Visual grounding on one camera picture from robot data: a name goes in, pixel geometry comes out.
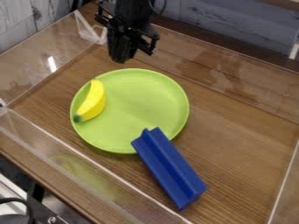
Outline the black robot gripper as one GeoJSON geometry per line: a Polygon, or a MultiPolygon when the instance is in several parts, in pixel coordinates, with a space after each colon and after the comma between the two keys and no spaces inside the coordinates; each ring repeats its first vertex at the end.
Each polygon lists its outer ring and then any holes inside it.
{"type": "Polygon", "coordinates": [[[157,13],[154,0],[96,0],[96,4],[96,20],[106,27],[110,59],[124,64],[134,57],[137,49],[152,56],[160,38],[150,25],[152,15],[157,13]]]}

